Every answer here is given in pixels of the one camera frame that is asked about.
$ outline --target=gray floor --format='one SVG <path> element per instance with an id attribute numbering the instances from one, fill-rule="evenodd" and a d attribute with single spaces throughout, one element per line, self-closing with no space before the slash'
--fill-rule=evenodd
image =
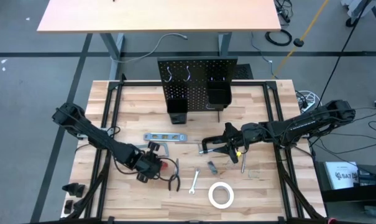
<path id="1" fill-rule="evenodd" d="M 38 34 L 36 28 L 48 0 L 0 1 L 0 52 L 81 52 L 85 34 Z M 293 37 L 300 37 L 322 1 L 293 0 L 294 17 L 287 28 Z M 303 52 L 338 52 L 346 41 L 350 28 L 345 27 L 346 9 L 339 1 L 326 6 L 309 35 Z M 149 52 L 162 33 L 126 34 L 123 51 Z M 217 33 L 186 33 L 188 40 L 167 37 L 159 52 L 217 51 Z M 263 32 L 254 34 L 255 45 L 264 51 L 288 52 L 288 47 L 274 46 L 264 39 Z M 255 51 L 248 32 L 235 32 L 230 51 Z M 105 52 L 98 34 L 93 36 L 90 52 Z M 376 51 L 376 18 L 373 13 L 363 17 L 346 51 Z M 283 57 L 268 57 L 274 69 Z M 78 57 L 0 57 L 0 223 L 29 222 L 58 127 L 50 117 L 68 96 Z M 336 57 L 291 57 L 280 78 L 293 79 L 297 90 L 321 94 Z M 270 78 L 269 66 L 260 57 L 239 57 L 239 63 L 251 65 L 254 78 Z M 93 80 L 105 80 L 110 70 L 107 57 L 86 59 L 74 102 L 86 106 Z M 157 59 L 145 58 L 122 66 L 128 79 L 159 79 Z M 324 102 L 348 100 L 353 108 L 372 106 L 376 100 L 376 57 L 343 57 L 324 96 Z M 357 117 L 375 111 L 359 110 Z M 367 122 L 376 116 L 350 124 L 338 133 L 376 136 Z M 60 187 L 68 182 L 76 139 L 65 135 L 58 163 L 45 204 L 42 221 L 55 220 L 62 210 L 64 192 Z M 333 151 L 344 151 L 374 142 L 368 139 L 326 136 L 325 145 Z M 376 147 L 341 155 L 359 164 L 376 164 Z M 317 149 L 318 161 L 338 161 Z M 329 204 L 332 217 L 357 222 L 376 223 L 366 217 L 362 208 L 346 203 Z"/>

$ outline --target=pliers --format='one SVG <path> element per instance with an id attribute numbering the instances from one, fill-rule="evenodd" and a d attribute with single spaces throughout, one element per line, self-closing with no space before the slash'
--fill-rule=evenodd
<path id="1" fill-rule="evenodd" d="M 168 180 L 168 190 L 171 191 L 171 182 L 176 179 L 178 181 L 178 185 L 177 185 L 177 192 L 178 192 L 180 190 L 180 186 L 181 186 L 181 179 L 180 179 L 180 176 L 179 176 L 179 168 L 177 168 L 177 167 L 180 166 L 178 159 L 176 159 L 175 163 L 177 164 L 177 166 L 174 168 L 174 174 L 171 175 L 170 179 Z"/>

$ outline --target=wooden workbench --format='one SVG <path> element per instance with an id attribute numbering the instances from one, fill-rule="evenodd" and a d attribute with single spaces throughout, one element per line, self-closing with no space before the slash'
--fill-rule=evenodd
<path id="1" fill-rule="evenodd" d="M 95 81 L 89 95 L 86 117 L 95 126 L 100 126 L 108 81 Z M 295 90 L 291 80 L 278 80 L 278 92 L 285 119 L 299 115 Z M 277 220 L 285 216 L 283 200 L 280 192 L 278 172 L 275 163 L 273 145 L 257 143 L 250 145 L 247 153 L 245 172 L 241 174 L 240 157 L 238 165 L 232 165 L 227 155 L 209 153 L 198 154 L 198 144 L 206 137 L 221 135 L 224 123 L 231 122 L 240 129 L 245 123 L 267 121 L 264 94 L 261 86 L 232 86 L 232 103 L 220 113 L 218 122 L 216 112 L 188 113 L 188 121 L 182 125 L 172 125 L 167 114 L 165 98 L 161 86 L 124 86 L 119 107 L 117 125 L 121 132 L 115 136 L 117 141 L 132 144 L 145 144 L 144 133 L 184 133 L 187 142 L 170 142 L 170 158 L 179 158 L 181 189 L 168 191 L 167 182 L 149 180 L 143 184 L 135 179 L 135 175 L 120 174 L 113 163 L 109 172 L 103 219 L 114 216 L 116 220 L 222 220 L 222 221 L 261 221 Z M 86 144 L 80 141 L 79 146 Z M 301 140 L 298 146 L 309 151 L 306 141 Z M 86 185 L 88 190 L 93 170 L 96 149 L 92 146 L 82 147 L 77 151 L 70 176 L 70 183 L 78 182 Z M 298 150 L 292 150 L 294 168 L 298 186 L 309 203 L 318 213 L 326 215 L 319 191 L 318 180 L 314 171 L 312 158 Z M 219 175 L 212 175 L 207 162 L 213 161 Z M 195 167 L 201 172 L 196 184 L 196 193 L 190 195 L 195 174 Z M 172 164 L 162 175 L 173 171 Z M 233 204 L 224 210 L 214 208 L 208 200 L 209 187 L 218 181 L 228 183 L 234 190 Z M 98 206 L 97 190 L 94 198 L 93 212 Z M 215 193 L 222 198 L 222 191 Z M 290 205 L 296 216 L 295 204 L 289 190 Z M 66 200 L 74 198 L 66 195 Z"/>
<path id="2" fill-rule="evenodd" d="M 39 32 L 280 30 L 273 0 L 50 0 Z"/>

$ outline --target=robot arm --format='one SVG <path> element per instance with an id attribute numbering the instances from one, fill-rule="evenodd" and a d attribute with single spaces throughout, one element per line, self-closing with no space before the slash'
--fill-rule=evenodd
<path id="1" fill-rule="evenodd" d="M 233 163 L 237 163 L 241 154 L 239 148 L 244 146 L 248 150 L 249 144 L 256 142 L 274 142 L 279 146 L 291 146 L 300 137 L 309 134 L 310 137 L 322 136 L 333 129 L 351 123 L 355 118 L 355 110 L 349 103 L 342 100 L 330 101 L 313 111 L 301 114 L 286 121 L 269 121 L 244 124 L 238 131 L 231 123 L 225 124 L 222 136 L 214 136 L 202 140 L 203 152 L 207 153 L 207 143 L 221 144 L 224 146 L 213 149 L 231 157 Z"/>
<path id="2" fill-rule="evenodd" d="M 149 152 L 138 149 L 131 144 L 117 142 L 109 137 L 106 131 L 93 126 L 85 118 L 84 110 L 73 103 L 64 103 L 52 116 L 53 122 L 65 128 L 71 135 L 77 137 L 77 134 L 88 136 L 89 143 L 98 149 L 108 149 L 114 158 L 126 166 L 128 169 L 138 171 L 137 179 L 146 183 L 149 179 L 155 178 L 160 172 L 162 162 L 156 153 L 159 146 L 150 147 Z"/>

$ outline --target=tape roll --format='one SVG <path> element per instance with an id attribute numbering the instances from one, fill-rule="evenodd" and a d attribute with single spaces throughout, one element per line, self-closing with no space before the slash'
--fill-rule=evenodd
<path id="1" fill-rule="evenodd" d="M 214 190 L 217 188 L 217 187 L 220 187 L 220 188 L 223 188 L 226 190 L 227 192 L 227 197 L 228 197 L 228 201 L 225 203 L 225 204 L 218 204 L 215 200 L 214 200 L 214 197 L 213 197 L 213 192 Z M 234 197 L 235 195 L 233 194 L 233 190 L 232 190 L 232 187 L 229 186 L 229 184 L 227 183 L 224 183 L 224 182 L 216 182 L 215 184 L 213 184 L 210 189 L 208 190 L 208 199 L 210 200 L 211 204 L 218 208 L 218 209 L 225 209 L 229 206 L 232 205 L 232 202 L 234 200 Z"/>

